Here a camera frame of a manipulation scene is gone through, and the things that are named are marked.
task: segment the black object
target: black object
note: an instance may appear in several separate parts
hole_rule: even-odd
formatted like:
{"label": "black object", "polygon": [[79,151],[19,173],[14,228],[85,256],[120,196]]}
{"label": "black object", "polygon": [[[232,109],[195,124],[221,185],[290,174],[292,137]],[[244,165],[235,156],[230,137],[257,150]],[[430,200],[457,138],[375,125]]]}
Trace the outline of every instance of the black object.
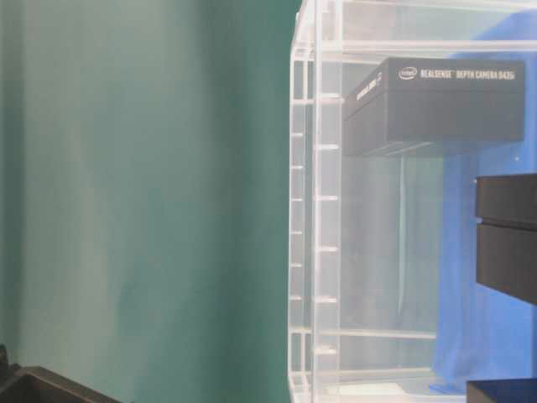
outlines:
{"label": "black object", "polygon": [[8,363],[0,346],[0,403],[119,403],[41,367]]}
{"label": "black object", "polygon": [[468,382],[467,400],[468,403],[535,403],[537,379]]}
{"label": "black object", "polygon": [[387,58],[345,99],[346,155],[462,154],[524,139],[524,62]]}
{"label": "black object", "polygon": [[477,216],[477,282],[537,305],[537,175],[478,178]]}

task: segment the teal wall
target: teal wall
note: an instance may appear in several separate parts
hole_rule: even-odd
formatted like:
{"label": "teal wall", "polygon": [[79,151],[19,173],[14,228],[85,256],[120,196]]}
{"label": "teal wall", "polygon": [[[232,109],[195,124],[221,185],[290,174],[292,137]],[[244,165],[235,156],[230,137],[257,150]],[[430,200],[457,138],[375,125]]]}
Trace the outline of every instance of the teal wall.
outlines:
{"label": "teal wall", "polygon": [[124,402],[286,402],[298,0],[0,0],[0,339]]}

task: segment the intel logo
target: intel logo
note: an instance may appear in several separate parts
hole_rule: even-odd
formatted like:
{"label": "intel logo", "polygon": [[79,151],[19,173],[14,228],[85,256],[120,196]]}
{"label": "intel logo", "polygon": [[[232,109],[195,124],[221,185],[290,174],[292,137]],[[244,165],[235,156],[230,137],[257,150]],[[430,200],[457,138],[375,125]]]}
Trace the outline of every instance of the intel logo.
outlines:
{"label": "intel logo", "polygon": [[415,67],[405,67],[399,72],[401,80],[413,80],[418,75],[418,69]]}

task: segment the blue cloth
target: blue cloth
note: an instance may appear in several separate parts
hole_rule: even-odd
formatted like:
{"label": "blue cloth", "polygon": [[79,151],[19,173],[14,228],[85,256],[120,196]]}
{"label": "blue cloth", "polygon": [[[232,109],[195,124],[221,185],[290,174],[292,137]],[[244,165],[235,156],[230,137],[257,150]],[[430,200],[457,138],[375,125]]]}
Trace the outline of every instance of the blue cloth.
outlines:
{"label": "blue cloth", "polygon": [[[537,10],[516,13],[477,40],[537,39]],[[536,172],[537,54],[459,54],[456,58],[524,60],[524,142],[446,158],[441,240],[440,311],[433,370],[446,382],[431,388],[464,392],[471,379],[535,373],[535,308],[476,282],[475,183],[480,175]]]}

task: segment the clear acrylic case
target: clear acrylic case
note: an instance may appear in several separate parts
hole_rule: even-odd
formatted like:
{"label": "clear acrylic case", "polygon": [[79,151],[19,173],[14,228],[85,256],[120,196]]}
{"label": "clear acrylic case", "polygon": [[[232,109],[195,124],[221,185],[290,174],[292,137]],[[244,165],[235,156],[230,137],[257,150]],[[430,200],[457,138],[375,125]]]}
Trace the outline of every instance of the clear acrylic case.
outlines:
{"label": "clear acrylic case", "polygon": [[[304,0],[290,67],[293,402],[463,402],[467,380],[534,376],[534,307],[475,282],[476,178],[537,171],[534,8]],[[345,99],[390,57],[523,61],[524,139],[349,155]]]}

